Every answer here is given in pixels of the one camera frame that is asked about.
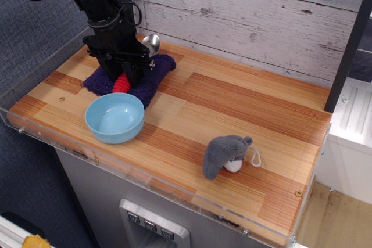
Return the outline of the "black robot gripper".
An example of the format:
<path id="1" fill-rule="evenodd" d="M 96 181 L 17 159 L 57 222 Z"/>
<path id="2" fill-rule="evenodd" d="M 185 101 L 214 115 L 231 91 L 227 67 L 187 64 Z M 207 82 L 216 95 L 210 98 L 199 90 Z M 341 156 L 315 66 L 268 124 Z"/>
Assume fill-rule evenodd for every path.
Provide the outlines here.
<path id="1" fill-rule="evenodd" d="M 112 81 L 124 72 L 131 85 L 137 87 L 149 68 L 149 48 L 137 40 L 137 30 L 123 19 L 122 15 L 107 21 L 88 24 L 94 34 L 83 38 L 88 53 L 97 58 L 99 65 Z"/>

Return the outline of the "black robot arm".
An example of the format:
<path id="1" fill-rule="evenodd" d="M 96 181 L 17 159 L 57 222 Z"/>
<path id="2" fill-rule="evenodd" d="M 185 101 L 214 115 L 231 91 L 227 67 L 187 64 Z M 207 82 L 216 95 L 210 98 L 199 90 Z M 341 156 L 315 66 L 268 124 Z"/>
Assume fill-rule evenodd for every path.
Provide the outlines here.
<path id="1" fill-rule="evenodd" d="M 90 56 L 96 58 L 109 78 L 125 74 L 132 87 L 151 66 L 150 50 L 136 38 L 141 19 L 135 19 L 132 0 L 74 0 L 87 16 L 94 34 L 83 38 Z"/>

